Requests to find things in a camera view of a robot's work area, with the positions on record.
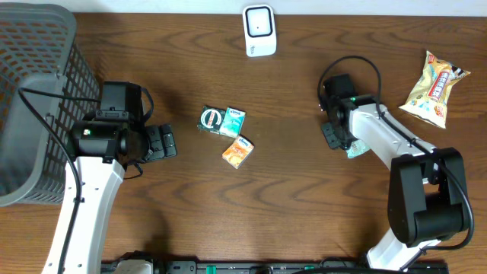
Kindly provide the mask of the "orange tissue pack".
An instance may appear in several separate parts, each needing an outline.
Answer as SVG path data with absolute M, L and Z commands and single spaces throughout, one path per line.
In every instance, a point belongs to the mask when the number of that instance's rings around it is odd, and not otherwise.
M 238 169 L 254 150 L 254 144 L 239 135 L 234 142 L 223 152 L 222 158 L 232 167 Z

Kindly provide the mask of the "green wet wipes pack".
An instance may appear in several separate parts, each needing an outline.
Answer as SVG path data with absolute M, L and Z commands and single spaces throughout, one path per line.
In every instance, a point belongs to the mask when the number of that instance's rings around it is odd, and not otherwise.
M 351 158 L 356 158 L 356 157 L 366 153 L 369 150 L 370 150 L 370 147 L 365 142 L 363 142 L 362 140 L 359 139 L 359 140 L 353 141 L 351 143 L 350 147 L 345 150 L 345 152 L 347 154 L 347 157 L 349 159 L 351 159 Z

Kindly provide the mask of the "small green wipes pack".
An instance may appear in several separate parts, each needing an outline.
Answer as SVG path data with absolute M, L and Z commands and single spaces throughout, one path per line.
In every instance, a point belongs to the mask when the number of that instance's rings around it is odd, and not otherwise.
M 246 112 L 228 107 L 224 115 L 219 133 L 231 138 L 239 136 L 244 123 Z

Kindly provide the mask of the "roll of tape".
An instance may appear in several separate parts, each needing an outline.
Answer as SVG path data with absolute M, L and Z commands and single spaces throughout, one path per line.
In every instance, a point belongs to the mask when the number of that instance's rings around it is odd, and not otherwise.
M 205 105 L 199 117 L 197 128 L 202 131 L 219 135 L 224 116 L 224 110 Z

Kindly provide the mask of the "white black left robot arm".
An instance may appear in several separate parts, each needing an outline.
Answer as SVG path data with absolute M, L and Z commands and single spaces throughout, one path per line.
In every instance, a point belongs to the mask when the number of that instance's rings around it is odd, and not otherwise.
M 110 212 L 129 165 L 176 156 L 170 125 L 85 121 L 73 125 L 65 192 L 44 273 L 99 273 Z

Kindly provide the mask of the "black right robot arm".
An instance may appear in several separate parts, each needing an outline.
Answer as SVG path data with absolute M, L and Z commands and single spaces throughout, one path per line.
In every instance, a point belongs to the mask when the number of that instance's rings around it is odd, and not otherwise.
M 422 141 L 371 95 L 320 97 L 328 116 L 322 130 L 329 147 L 349 149 L 362 141 L 390 171 L 390 228 L 366 255 L 372 269 L 404 271 L 427 250 L 465 231 L 473 236 L 473 210 L 461 154 Z

